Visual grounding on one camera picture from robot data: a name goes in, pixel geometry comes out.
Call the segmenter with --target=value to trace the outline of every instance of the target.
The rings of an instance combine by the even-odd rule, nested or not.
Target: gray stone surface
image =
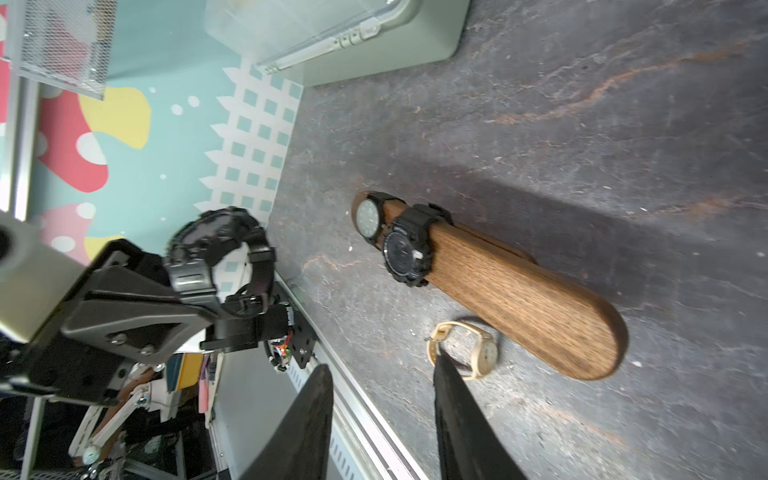
[[[500,339],[471,384],[529,478],[765,478],[768,2],[474,0],[446,62],[308,88],[270,221],[279,271],[439,476],[424,338],[467,312],[355,233],[429,200],[616,305],[617,373]]]

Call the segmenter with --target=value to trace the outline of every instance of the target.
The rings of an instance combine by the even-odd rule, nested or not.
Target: wire mesh basket
[[[18,73],[32,80],[104,97],[117,0],[18,0],[14,28]]]

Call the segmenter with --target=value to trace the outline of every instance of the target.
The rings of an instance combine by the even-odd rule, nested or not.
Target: painted wall
[[[104,101],[44,88],[30,199],[44,242],[87,263],[115,237],[162,253],[230,204],[268,221],[302,88],[206,35],[204,6],[119,2]],[[237,288],[232,269],[219,280]]]

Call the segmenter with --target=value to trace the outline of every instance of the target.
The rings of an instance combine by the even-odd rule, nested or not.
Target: wooden watch stand
[[[355,196],[353,218],[367,194]],[[387,200],[384,223],[407,207]],[[379,250],[387,231],[376,240]],[[575,379],[601,379],[619,366],[627,327],[608,301],[541,268],[529,253],[459,223],[434,222],[429,237],[426,279],[499,332]]]

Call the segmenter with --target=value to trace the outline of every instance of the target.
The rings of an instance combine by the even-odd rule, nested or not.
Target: bolt
[[[125,333],[115,333],[110,339],[109,343],[112,345],[123,345],[128,341],[128,335]]]
[[[155,347],[151,343],[148,343],[147,345],[144,346],[143,349],[141,349],[140,354],[144,356],[149,356],[155,353],[156,351],[157,351],[157,347]]]

